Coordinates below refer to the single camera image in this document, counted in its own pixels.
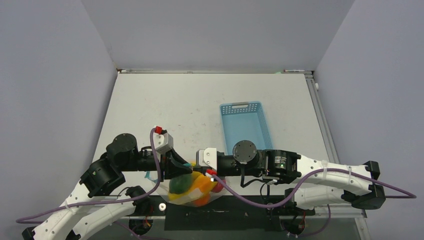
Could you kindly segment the green avocado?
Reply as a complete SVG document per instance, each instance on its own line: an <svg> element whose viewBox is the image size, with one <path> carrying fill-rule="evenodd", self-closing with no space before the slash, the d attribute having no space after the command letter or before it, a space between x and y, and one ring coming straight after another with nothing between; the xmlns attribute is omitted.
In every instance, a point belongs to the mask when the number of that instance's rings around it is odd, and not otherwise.
<svg viewBox="0 0 424 240"><path fill-rule="evenodd" d="M187 192L193 184L192 175L184 174L174 177L169 181L169 192L171 194L183 194Z"/></svg>

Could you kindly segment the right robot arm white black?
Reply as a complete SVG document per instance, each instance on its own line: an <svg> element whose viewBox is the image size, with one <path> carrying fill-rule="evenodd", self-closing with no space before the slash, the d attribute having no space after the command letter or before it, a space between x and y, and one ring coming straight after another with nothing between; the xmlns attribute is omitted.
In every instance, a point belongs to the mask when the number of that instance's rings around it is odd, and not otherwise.
<svg viewBox="0 0 424 240"><path fill-rule="evenodd" d="M289 214L316 206L349 203L362 210L379 209L386 201L382 183L378 182L379 165L368 161L363 165L342 165L316 160L292 151L257 149L242 140L226 155L215 148L198 153L198 162L206 163L206 173L219 183L221 177L259 177L266 184L294 184L284 199L277 203L256 203L238 195L227 184L223 187L243 202L258 208L283 207Z"/></svg>

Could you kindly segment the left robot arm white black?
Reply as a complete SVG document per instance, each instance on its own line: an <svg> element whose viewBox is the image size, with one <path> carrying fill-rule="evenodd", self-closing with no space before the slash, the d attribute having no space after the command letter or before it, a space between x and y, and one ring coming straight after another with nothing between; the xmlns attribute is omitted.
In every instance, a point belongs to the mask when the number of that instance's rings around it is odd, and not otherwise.
<svg viewBox="0 0 424 240"><path fill-rule="evenodd" d="M125 172L156 172L153 188L123 187ZM121 217L149 213L150 195L164 180L190 176L192 167L174 151L167 132L150 134L150 145L138 148L136 137L122 133L106 147L105 153L90 164L63 203L47 210L47 219L22 232L25 240L86 240ZM120 196L110 200L114 190Z"/></svg>

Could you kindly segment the yellow lemon top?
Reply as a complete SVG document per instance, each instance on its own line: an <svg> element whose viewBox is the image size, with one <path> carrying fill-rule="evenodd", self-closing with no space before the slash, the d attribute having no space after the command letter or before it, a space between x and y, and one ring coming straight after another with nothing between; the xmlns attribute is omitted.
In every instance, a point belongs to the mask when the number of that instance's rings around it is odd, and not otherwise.
<svg viewBox="0 0 424 240"><path fill-rule="evenodd" d="M184 202L186 195L187 195L187 193L176 194L176 193L169 192L167 194L169 202L172 202L172 203L173 202L176 202L176 203Z"/></svg>

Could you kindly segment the orange yellow mango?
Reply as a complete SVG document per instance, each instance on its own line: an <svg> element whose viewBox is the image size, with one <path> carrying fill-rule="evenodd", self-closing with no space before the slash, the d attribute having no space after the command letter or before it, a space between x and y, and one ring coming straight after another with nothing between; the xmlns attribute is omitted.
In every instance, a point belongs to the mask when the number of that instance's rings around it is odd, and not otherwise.
<svg viewBox="0 0 424 240"><path fill-rule="evenodd" d="M193 181L189 191L199 190L203 194L208 194L216 185L217 182L201 174Z"/></svg>

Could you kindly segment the clear zip top bag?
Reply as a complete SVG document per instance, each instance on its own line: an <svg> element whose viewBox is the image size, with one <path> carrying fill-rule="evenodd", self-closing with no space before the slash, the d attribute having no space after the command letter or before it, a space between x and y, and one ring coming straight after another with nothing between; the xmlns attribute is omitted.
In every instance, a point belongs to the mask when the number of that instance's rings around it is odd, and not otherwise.
<svg viewBox="0 0 424 240"><path fill-rule="evenodd" d="M186 166L188 166L188 165L191 166L191 169L192 169L192 173L191 173L192 182L198 176L200 176L200 175L204 175L206 177L209 177L208 175L205 175L204 173L202 173L198 169L196 169L193 164L186 163L185 165ZM170 204L181 205L181 206L189 206L189 207L196 207L196 206L193 205L193 201L194 200L197 200L197 199L199 199L201 197L203 197L204 195L210 195L210 201L209 201L209 203L211 203L212 201L217 200L218 198L222 197L226 193L226 190L225 189L223 189L219 193L213 193L211 191L209 193L202 193L199 190L190 191L190 189L189 189L188 191L184 192L184 193L187 193L187 195L185 196L185 199L184 199L185 201L184 202L169 202L168 193L169 193L169 182L170 182L170 179L165 179L165 170L164 170L164 175L163 176L160 175L159 171L146 171L146 172L147 173L145 174L145 178L147 178L148 180L150 180L154 186L156 184L158 184L158 187L155 190L155 193L158 196L160 196L162 199L164 199L166 202L170 203Z"/></svg>

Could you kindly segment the orange fruit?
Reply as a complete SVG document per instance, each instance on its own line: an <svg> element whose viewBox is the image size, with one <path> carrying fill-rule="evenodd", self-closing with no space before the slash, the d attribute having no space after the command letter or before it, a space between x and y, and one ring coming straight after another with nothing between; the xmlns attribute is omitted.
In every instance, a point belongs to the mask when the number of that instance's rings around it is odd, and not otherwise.
<svg viewBox="0 0 424 240"><path fill-rule="evenodd" d="M192 204L195 207L202 207L202 206L205 206L206 204L208 204L210 202L210 198L211 198L211 196L209 194L205 194L204 196L194 200L192 202Z"/></svg>

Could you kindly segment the blue plastic basket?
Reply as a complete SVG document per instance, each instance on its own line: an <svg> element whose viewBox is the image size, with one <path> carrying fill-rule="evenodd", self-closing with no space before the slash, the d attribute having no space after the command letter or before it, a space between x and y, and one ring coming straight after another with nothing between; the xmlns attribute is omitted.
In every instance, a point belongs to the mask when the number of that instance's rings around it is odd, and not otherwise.
<svg viewBox="0 0 424 240"><path fill-rule="evenodd" d="M259 101L225 103L219 106L225 152L242 140L255 144L259 150L273 149L265 111Z"/></svg>

